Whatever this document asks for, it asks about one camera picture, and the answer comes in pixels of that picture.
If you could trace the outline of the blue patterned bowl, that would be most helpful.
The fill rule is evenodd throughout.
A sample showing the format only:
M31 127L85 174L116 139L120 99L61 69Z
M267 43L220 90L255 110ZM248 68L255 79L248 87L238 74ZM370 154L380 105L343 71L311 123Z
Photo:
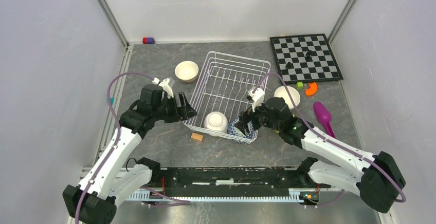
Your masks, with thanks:
M246 135L243 135L242 133L239 133L237 131L237 129L235 128L235 125L238 122L239 122L239 118L236 118L229 123L228 128L227 128L227 134L243 138L243 140L232 139L234 142L236 142L238 144L250 144L250 143L252 143L254 135L255 135L253 123L252 122L248 123L248 132L246 133Z

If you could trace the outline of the plain white bowl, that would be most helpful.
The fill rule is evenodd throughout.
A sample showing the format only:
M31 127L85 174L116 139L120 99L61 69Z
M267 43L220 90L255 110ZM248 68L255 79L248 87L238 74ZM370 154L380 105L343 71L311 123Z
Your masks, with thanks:
M219 111L210 112L203 121L203 127L207 130L207 134L213 137L217 137L219 133L227 133L228 124L227 117Z

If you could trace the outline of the beige bowl with leaf motif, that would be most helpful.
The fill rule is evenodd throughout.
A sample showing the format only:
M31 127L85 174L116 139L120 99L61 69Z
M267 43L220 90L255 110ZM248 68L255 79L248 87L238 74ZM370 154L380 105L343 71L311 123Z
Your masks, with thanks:
M193 61L183 61L175 67L174 72L176 77L183 83L191 83L197 79L199 67Z

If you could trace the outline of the white bowl outside rack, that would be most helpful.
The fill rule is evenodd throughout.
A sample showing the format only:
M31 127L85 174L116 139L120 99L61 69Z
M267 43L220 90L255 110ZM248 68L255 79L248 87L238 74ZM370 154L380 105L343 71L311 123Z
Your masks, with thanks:
M289 109L293 109L298 106L301 101L299 92L290 86L286 86L287 91L284 86L278 87L274 92L274 97L283 98Z

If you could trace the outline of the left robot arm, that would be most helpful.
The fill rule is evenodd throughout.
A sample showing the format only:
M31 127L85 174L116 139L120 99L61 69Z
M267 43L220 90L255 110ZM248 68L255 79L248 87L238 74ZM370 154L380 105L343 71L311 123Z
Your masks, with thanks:
M119 119L116 130L101 157L77 186L63 191L67 211L77 222L111 223L118 207L138 188L161 182L160 164L141 159L117 179L133 149L144 139L155 122L175 123L197 115L184 92L174 94L171 87L148 84Z

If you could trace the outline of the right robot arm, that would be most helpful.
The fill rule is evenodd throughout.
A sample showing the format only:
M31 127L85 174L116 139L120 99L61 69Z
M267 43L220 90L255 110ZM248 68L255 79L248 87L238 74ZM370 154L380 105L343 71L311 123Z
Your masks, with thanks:
M283 98L270 98L240 113L234 129L246 134L250 128L267 127L287 144L315 153L332 162L306 159L297 173L303 187L328 184L358 195L372 209L387 213L395 202L404 203L406 181L393 156L354 148L294 116Z

